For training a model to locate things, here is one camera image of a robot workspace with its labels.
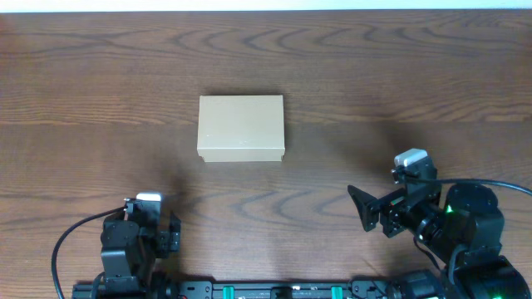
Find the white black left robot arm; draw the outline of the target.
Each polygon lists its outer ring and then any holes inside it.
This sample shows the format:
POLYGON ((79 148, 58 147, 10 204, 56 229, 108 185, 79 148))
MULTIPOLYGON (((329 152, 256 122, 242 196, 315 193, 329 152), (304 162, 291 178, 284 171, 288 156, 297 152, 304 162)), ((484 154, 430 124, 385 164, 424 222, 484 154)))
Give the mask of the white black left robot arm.
POLYGON ((102 282, 92 298, 177 298, 179 288, 154 270, 158 259, 180 250, 181 221, 160 227, 161 203, 135 199, 106 217, 101 234, 102 282))

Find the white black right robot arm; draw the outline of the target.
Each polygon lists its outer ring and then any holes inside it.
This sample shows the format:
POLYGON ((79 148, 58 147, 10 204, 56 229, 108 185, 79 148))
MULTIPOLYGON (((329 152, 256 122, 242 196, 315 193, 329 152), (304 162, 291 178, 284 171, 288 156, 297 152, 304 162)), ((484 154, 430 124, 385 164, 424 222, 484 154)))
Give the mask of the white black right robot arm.
POLYGON ((411 272, 386 282, 388 298, 531 298, 523 276, 501 255, 505 226, 494 182, 438 179, 431 158, 392 170, 401 188, 381 198, 348 186, 365 231, 410 231, 440 274, 411 272))

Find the brown cardboard box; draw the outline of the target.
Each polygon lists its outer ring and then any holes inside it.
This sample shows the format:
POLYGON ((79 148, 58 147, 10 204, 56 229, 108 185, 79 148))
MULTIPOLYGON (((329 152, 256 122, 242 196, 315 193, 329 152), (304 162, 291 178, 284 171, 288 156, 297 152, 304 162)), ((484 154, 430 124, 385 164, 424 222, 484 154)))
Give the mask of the brown cardboard box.
POLYGON ((283 96, 201 96, 198 155, 213 162, 280 162, 283 96))

